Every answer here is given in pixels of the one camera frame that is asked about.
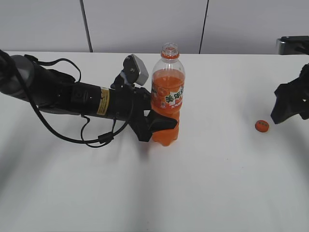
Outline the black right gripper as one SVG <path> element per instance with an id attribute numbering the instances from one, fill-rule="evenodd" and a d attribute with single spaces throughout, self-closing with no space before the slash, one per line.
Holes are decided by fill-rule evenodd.
<path id="1" fill-rule="evenodd" d="M 276 102 L 271 112 L 275 124 L 300 115 L 303 120 L 309 118 L 309 65 L 303 66 L 299 77 L 293 84 L 280 84 L 275 90 Z"/>

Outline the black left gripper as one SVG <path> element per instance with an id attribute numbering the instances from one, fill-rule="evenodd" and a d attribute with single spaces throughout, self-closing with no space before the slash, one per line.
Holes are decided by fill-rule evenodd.
<path id="1" fill-rule="evenodd" d="M 178 123 L 174 118 L 150 110 L 151 92 L 144 87 L 126 84 L 121 75 L 115 78 L 109 93 L 109 116 L 124 121 L 113 136 L 130 126 L 140 142 L 148 142 L 151 133 L 174 129 Z M 147 116 L 144 115 L 145 110 L 150 110 Z"/>

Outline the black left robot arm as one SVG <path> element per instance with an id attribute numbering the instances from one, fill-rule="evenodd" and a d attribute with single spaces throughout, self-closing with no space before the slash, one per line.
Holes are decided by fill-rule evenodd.
<path id="1" fill-rule="evenodd" d="M 148 142 L 154 132 L 176 127 L 176 119 L 151 108 L 151 94 L 144 88 L 149 75 L 136 55 L 125 58 L 123 69 L 109 88 L 83 83 L 81 79 L 54 70 L 55 64 L 56 61 L 43 62 L 31 55 L 0 54 L 1 93 L 29 102 L 43 125 L 56 137 L 75 144 L 102 147 L 121 129 L 112 129 L 94 140 L 72 139 L 55 131 L 43 113 L 122 121 L 122 128 L 130 126 L 141 142 Z"/>

